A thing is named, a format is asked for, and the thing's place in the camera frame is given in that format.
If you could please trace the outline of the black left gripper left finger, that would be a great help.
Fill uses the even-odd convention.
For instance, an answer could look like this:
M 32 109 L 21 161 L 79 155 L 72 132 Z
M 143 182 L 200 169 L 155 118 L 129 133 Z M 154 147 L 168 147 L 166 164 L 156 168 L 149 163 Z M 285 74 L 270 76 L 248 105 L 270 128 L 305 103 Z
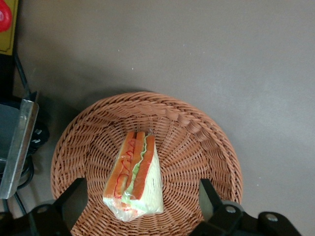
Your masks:
M 52 204 L 43 204 L 31 211 L 31 234 L 70 236 L 87 203 L 87 180 L 78 178 Z

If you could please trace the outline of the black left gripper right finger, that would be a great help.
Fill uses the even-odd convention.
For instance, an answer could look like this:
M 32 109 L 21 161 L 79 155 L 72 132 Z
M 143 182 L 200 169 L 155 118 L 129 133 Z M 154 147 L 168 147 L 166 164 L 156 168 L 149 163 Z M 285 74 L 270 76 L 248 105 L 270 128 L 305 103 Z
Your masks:
M 199 182 L 199 206 L 204 220 L 190 233 L 191 236 L 240 236 L 243 217 L 240 204 L 221 200 L 209 179 Z

